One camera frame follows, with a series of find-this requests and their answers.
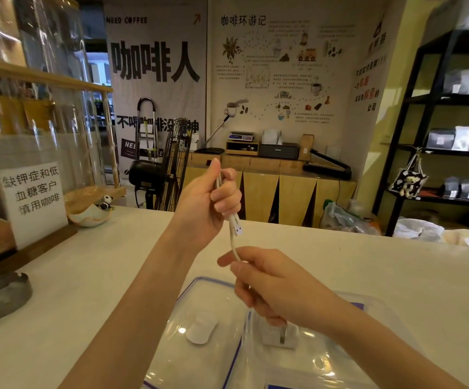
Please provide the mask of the person's left hand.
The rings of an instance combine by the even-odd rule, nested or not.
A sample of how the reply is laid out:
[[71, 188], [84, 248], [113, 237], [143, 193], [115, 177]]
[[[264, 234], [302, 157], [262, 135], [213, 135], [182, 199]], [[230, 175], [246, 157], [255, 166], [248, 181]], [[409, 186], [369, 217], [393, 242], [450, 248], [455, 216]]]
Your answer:
[[[206, 192], [206, 172], [183, 189], [170, 222], [172, 229], [186, 253], [198, 255], [220, 232], [225, 220], [237, 214], [240, 203], [214, 203]], [[237, 183], [237, 171], [222, 169], [218, 178], [224, 183]]]

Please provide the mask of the person's right hand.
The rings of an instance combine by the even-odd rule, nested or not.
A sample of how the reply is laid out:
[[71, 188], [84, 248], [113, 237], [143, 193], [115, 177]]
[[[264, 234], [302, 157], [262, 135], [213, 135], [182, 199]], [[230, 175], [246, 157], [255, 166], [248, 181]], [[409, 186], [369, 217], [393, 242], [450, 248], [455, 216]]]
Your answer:
[[290, 322], [325, 334], [328, 308], [336, 294], [278, 249], [244, 246], [230, 251], [217, 264], [229, 268], [234, 261], [248, 262], [261, 272], [258, 285], [235, 281], [235, 294], [272, 326]]

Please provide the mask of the person's left forearm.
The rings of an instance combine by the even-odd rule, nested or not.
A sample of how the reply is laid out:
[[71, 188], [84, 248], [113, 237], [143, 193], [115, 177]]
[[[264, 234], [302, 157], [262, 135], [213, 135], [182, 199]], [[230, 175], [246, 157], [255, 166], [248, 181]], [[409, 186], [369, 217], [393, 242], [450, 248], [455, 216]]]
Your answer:
[[57, 389], [140, 389], [192, 263], [213, 238], [166, 229]]

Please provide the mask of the person's right forearm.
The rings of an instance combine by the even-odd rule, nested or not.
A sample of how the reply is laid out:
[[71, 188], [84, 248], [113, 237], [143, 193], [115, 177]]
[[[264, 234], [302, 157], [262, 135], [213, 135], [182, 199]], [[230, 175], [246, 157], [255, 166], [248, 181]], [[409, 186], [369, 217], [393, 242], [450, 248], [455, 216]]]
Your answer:
[[379, 389], [469, 389], [388, 327], [335, 296], [324, 332]]

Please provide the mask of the small wooden shelf box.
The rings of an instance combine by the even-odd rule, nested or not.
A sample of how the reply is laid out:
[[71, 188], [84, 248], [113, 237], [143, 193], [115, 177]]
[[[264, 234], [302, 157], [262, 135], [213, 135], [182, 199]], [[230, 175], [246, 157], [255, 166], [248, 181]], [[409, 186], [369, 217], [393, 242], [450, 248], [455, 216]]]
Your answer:
[[259, 143], [228, 139], [225, 145], [225, 153], [228, 155], [258, 156]]

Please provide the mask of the black standing fan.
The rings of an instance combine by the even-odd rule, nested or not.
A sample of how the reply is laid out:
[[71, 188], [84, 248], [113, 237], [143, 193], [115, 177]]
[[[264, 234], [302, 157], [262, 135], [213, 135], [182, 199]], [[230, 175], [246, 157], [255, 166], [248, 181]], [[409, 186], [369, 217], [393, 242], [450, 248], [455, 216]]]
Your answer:
[[191, 138], [191, 121], [177, 118], [161, 157], [151, 161], [136, 153], [129, 169], [129, 182], [135, 192], [144, 191], [146, 209], [175, 211], [184, 185]]

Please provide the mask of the wooden cabinet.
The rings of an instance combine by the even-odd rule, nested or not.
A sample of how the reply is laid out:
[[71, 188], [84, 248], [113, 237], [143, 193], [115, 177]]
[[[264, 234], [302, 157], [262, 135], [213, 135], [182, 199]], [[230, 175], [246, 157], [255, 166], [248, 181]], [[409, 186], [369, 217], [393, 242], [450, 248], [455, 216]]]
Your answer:
[[303, 161], [195, 152], [185, 170], [184, 186], [204, 174], [215, 157], [224, 168], [237, 171], [236, 183], [243, 193], [241, 216], [253, 222], [320, 228], [324, 202], [346, 207], [357, 189], [356, 181], [307, 172]]

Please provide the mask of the white oval sticker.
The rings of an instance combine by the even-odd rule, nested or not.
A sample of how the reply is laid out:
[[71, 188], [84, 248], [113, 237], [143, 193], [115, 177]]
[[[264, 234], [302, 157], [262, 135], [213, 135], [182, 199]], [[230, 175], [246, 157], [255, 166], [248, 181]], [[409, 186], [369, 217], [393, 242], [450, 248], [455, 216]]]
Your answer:
[[205, 345], [218, 324], [216, 315], [212, 312], [198, 312], [191, 326], [186, 330], [186, 339], [192, 344]]

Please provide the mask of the white power adapter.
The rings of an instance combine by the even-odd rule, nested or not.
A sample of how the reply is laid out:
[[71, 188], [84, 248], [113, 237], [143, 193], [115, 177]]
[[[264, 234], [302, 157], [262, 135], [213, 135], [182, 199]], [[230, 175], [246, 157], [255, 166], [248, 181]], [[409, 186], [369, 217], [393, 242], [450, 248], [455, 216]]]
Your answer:
[[265, 346], [296, 349], [299, 344], [299, 327], [295, 324], [272, 326], [261, 318], [257, 327], [261, 343]]

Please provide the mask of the metal step ladder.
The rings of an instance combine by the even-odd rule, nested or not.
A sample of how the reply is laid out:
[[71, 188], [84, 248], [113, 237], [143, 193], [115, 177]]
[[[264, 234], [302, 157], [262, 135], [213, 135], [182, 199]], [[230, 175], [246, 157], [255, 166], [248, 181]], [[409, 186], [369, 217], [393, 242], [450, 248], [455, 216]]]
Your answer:
[[[152, 108], [152, 116], [144, 118], [141, 116], [142, 105], [148, 103]], [[148, 161], [158, 162], [159, 158], [159, 136], [156, 117], [156, 105], [149, 97], [141, 97], [137, 103], [137, 125], [135, 127], [135, 159], [141, 157]]]

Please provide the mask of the brown cardboard box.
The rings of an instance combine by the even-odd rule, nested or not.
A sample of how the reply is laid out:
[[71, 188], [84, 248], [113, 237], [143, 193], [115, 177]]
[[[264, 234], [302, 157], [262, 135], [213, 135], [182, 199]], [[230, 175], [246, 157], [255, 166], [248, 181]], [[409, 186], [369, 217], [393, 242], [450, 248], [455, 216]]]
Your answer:
[[315, 136], [312, 134], [303, 134], [299, 142], [298, 160], [308, 162], [311, 160], [311, 149], [313, 148]]

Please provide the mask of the clear plastic container lid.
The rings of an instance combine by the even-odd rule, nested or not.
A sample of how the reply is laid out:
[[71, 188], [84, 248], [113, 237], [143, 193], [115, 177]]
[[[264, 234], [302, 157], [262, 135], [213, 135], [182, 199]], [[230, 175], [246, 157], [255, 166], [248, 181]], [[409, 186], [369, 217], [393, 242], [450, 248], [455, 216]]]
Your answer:
[[[186, 339], [198, 312], [218, 319], [202, 346]], [[226, 389], [242, 344], [248, 309], [234, 285], [196, 277], [178, 297], [141, 389]]]

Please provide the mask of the black sealing machine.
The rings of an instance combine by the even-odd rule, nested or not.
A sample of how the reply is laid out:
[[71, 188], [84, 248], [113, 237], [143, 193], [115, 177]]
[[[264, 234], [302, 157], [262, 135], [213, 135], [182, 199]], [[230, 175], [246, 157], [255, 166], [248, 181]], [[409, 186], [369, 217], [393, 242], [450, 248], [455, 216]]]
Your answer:
[[303, 171], [344, 181], [352, 179], [352, 170], [347, 164], [323, 155], [315, 149], [310, 149], [309, 153], [311, 160], [303, 164]]

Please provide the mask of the clear plastic bag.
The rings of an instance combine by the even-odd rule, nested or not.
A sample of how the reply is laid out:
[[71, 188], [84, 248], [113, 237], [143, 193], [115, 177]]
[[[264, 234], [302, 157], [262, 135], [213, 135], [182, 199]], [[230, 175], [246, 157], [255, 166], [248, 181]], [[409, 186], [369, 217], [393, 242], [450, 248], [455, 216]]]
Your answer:
[[326, 199], [322, 209], [323, 213], [319, 221], [321, 229], [382, 235], [380, 226], [372, 218], [353, 214], [332, 200]]

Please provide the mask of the clear plastic container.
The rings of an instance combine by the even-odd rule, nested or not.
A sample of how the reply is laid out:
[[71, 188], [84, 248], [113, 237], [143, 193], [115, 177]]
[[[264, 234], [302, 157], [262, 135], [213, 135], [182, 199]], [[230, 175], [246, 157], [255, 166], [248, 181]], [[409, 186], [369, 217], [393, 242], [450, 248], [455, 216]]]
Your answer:
[[379, 389], [341, 346], [312, 329], [298, 326], [296, 349], [263, 345], [257, 327], [261, 318], [254, 310], [246, 317], [241, 389]]

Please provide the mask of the cracked eggshell ceramic bowl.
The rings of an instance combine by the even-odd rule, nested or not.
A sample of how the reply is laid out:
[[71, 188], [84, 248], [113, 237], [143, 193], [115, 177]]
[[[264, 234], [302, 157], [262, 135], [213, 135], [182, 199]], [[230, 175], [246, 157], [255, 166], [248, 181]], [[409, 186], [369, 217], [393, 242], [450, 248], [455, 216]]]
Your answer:
[[107, 222], [113, 210], [114, 208], [105, 202], [93, 203], [81, 213], [67, 213], [67, 217], [70, 222], [79, 227], [94, 228]]

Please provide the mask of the white plastic bag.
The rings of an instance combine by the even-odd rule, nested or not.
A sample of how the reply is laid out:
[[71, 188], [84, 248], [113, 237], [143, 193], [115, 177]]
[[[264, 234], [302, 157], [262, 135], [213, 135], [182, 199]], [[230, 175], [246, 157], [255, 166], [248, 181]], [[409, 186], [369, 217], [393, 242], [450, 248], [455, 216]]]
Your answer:
[[443, 243], [445, 228], [429, 221], [416, 218], [400, 218], [394, 228], [393, 237], [425, 242]]

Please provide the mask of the tote bag with bear toy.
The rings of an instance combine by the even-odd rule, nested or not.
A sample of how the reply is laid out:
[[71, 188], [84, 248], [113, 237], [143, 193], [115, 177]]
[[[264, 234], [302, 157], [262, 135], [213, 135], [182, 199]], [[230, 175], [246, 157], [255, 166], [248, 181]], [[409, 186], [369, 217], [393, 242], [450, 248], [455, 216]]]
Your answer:
[[419, 195], [428, 177], [422, 169], [420, 153], [417, 151], [408, 164], [399, 170], [387, 190], [405, 199], [414, 199]]

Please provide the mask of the white paper sign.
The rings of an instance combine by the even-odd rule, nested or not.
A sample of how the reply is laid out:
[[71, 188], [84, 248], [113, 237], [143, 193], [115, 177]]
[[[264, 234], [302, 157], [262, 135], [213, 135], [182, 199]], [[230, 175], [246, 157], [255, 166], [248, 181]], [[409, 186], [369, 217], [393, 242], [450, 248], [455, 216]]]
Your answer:
[[69, 224], [58, 162], [1, 169], [0, 186], [18, 250]]

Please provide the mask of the glass display case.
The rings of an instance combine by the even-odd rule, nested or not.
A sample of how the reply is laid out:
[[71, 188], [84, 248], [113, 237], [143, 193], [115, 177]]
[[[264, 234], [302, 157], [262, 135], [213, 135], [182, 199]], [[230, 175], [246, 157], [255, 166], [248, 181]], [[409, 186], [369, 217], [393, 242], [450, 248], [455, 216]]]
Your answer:
[[[75, 0], [0, 0], [0, 170], [58, 162], [66, 215], [124, 195], [111, 111], [97, 109], [111, 92], [92, 81]], [[0, 261], [25, 249], [0, 186]]]

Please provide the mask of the black metal shelf rack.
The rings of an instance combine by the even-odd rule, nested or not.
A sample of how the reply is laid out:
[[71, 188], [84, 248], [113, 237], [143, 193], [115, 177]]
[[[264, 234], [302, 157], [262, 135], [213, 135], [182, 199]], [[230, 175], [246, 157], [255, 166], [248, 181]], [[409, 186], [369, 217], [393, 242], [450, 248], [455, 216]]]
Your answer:
[[[442, 209], [455, 222], [464, 214], [469, 227], [469, 201], [442, 197], [446, 178], [469, 178], [469, 151], [425, 148], [432, 129], [457, 125], [469, 126], [469, 30], [445, 33], [415, 54], [372, 207], [386, 236], [411, 209]], [[429, 177], [416, 198], [405, 199], [387, 189], [417, 151]]]

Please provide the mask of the dark coffee bag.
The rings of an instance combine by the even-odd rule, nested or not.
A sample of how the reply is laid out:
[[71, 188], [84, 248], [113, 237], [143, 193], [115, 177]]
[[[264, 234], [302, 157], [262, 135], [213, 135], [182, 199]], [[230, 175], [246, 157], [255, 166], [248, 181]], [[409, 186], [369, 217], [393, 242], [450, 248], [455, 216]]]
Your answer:
[[455, 137], [455, 129], [432, 129], [426, 138], [425, 148], [451, 150]]

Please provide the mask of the white coffee bag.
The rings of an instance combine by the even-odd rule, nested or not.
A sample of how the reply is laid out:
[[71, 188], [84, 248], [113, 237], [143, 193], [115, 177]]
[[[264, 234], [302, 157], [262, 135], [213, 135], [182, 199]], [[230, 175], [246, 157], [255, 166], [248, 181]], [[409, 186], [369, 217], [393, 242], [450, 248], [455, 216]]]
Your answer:
[[451, 150], [469, 151], [469, 126], [457, 125], [454, 129], [455, 136]]

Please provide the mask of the black lettered wall banner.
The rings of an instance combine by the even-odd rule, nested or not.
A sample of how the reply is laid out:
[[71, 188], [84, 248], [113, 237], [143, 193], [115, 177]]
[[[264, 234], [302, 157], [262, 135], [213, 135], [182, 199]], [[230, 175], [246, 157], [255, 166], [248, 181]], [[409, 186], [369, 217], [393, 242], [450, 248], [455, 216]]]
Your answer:
[[[103, 0], [119, 175], [135, 159], [137, 103], [156, 105], [159, 150], [177, 118], [206, 130], [208, 0]], [[145, 103], [141, 116], [152, 116]]]

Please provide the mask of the illustrated coffee wall poster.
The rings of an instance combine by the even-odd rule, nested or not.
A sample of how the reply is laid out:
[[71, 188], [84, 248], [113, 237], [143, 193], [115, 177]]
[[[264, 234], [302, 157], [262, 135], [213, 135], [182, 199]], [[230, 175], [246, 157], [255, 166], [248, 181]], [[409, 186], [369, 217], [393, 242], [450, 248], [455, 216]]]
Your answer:
[[376, 89], [357, 77], [396, 36], [406, 0], [209, 0], [211, 71], [208, 146], [232, 131], [276, 130], [283, 142], [315, 136], [341, 154], [350, 140], [352, 97]]

